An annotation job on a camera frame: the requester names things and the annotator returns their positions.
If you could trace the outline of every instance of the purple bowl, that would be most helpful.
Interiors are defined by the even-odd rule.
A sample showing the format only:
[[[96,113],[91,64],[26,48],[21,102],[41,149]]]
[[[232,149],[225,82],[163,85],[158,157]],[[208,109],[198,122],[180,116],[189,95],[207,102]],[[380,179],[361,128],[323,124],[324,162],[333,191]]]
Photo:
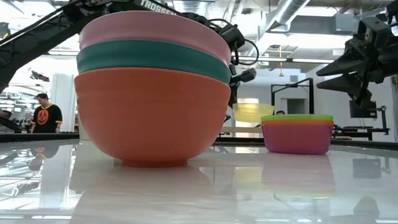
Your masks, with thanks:
[[[262,125],[264,142],[270,152],[323,155],[329,151],[332,124]]]

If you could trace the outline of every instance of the yellow translucent object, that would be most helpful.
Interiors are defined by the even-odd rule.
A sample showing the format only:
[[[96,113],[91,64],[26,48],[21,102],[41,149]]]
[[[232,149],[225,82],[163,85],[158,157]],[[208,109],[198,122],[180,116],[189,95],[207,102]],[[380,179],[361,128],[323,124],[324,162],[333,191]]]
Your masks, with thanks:
[[[260,123],[261,117],[272,115],[275,107],[267,103],[235,103],[233,109],[236,121]]]

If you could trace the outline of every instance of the green bowl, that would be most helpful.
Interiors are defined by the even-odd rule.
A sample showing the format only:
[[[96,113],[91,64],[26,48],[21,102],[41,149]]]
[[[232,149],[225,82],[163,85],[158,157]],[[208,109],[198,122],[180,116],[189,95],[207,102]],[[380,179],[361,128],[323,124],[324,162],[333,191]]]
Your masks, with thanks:
[[[322,114],[279,114],[261,117],[261,121],[278,120],[278,119],[327,119],[333,121],[333,116]]]
[[[201,50],[159,40],[124,39],[90,45],[77,55],[79,73],[101,68],[165,68],[229,84],[229,68]]]

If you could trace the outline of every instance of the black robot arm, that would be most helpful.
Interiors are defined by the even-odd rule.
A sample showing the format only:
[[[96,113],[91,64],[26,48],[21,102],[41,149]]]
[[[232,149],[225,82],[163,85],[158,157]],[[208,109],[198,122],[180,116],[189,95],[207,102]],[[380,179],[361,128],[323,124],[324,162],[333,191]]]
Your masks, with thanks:
[[[0,92],[8,86],[19,68],[40,55],[48,54],[49,50],[79,33],[93,19],[105,14],[129,10],[157,11],[197,21],[217,32],[232,52],[237,52],[238,48],[245,43],[245,38],[238,28],[228,22],[220,27],[203,16],[194,13],[179,13],[154,0],[72,1],[32,25],[0,40]],[[231,63],[239,64],[237,55]]]
[[[398,37],[392,33],[398,21],[398,0],[386,7],[386,18],[387,24],[377,17],[361,19],[357,33],[345,44],[344,54],[317,72],[320,77],[342,76],[317,87],[345,92],[359,107],[369,108],[369,82],[382,83],[384,78],[398,74]]]

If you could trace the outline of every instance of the doorway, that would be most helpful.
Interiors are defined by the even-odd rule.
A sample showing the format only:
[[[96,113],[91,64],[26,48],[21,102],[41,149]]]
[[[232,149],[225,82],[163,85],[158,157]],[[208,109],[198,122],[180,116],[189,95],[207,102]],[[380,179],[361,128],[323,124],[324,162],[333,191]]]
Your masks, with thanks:
[[[287,114],[305,113],[305,99],[287,99]]]

